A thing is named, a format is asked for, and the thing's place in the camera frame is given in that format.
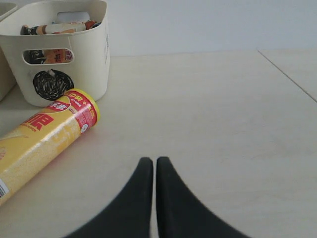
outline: black rubber tip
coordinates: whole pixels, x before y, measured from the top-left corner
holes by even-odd
[[[128,183],[99,215],[66,238],[149,238],[153,162],[141,158]]]
[[[158,159],[156,183],[160,238],[248,238],[194,196],[168,157]]]

